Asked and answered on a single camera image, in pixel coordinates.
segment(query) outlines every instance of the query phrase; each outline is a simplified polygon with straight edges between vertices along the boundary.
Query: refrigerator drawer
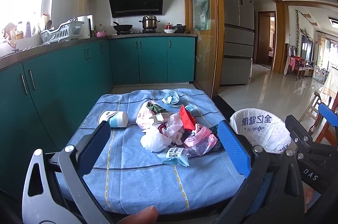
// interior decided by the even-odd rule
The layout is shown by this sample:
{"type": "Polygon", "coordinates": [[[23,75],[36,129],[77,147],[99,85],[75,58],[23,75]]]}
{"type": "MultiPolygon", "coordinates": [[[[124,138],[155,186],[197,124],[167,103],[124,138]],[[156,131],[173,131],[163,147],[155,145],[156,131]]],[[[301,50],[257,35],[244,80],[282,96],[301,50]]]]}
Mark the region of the refrigerator drawer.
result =
{"type": "Polygon", "coordinates": [[[251,59],[223,58],[221,84],[248,84],[251,59]]]}
{"type": "Polygon", "coordinates": [[[252,31],[225,27],[224,41],[228,43],[254,45],[254,33],[252,31]]]}
{"type": "Polygon", "coordinates": [[[253,45],[233,44],[224,42],[223,55],[252,58],[254,52],[253,45]]]}

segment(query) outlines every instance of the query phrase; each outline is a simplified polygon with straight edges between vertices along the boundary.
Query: trash bin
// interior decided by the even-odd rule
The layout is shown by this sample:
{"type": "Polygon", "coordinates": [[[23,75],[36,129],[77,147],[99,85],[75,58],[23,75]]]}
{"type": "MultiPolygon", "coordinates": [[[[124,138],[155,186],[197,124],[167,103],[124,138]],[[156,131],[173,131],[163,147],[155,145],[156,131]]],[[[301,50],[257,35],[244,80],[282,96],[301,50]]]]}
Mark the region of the trash bin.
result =
{"type": "Polygon", "coordinates": [[[237,134],[244,135],[252,146],[259,145],[269,153],[282,153],[291,143],[285,123],[268,111],[236,111],[230,118],[230,126],[237,134]]]}

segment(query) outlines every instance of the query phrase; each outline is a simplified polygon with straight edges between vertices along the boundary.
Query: frying pan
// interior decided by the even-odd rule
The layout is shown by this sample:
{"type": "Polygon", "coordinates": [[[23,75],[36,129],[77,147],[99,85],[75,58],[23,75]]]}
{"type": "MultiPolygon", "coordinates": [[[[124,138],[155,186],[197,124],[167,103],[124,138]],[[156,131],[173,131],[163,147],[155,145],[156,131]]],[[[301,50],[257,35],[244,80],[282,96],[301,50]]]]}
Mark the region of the frying pan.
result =
{"type": "Polygon", "coordinates": [[[114,29],[116,31],[129,31],[132,28],[132,25],[120,25],[117,22],[113,22],[116,25],[114,26],[114,29]]]}

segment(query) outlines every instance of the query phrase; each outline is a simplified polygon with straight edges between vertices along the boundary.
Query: refrigerator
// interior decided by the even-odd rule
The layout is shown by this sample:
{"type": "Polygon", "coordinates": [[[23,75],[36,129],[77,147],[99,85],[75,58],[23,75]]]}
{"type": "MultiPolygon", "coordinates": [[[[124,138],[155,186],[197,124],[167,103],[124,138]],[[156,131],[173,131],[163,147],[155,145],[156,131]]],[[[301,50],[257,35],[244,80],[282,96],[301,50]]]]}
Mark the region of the refrigerator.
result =
{"type": "Polygon", "coordinates": [[[224,0],[221,85],[249,83],[254,51],[254,27],[252,0],[224,0]]]}

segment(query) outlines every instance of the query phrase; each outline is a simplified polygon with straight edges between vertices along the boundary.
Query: hand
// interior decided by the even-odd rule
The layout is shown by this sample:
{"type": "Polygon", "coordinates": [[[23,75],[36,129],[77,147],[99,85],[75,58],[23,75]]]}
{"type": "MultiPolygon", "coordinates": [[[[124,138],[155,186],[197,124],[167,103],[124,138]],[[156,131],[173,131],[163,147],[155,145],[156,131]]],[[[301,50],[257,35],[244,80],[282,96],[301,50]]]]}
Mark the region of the hand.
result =
{"type": "Polygon", "coordinates": [[[118,224],[153,224],[158,217],[158,211],[155,206],[150,206],[137,214],[132,214],[123,218],[118,224]]]}

